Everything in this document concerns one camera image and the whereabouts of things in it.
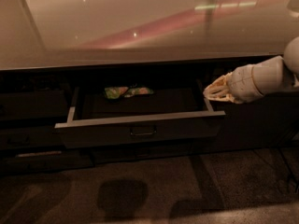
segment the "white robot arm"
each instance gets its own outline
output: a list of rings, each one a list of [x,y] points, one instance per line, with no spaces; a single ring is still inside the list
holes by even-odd
[[[249,103],[274,92],[299,91],[299,37],[285,48],[283,58],[237,67],[204,90],[209,100]]]

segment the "gray floor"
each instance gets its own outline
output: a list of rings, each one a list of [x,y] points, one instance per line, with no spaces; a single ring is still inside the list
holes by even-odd
[[[299,148],[283,150],[299,177]],[[1,223],[299,223],[277,149],[0,179]]]

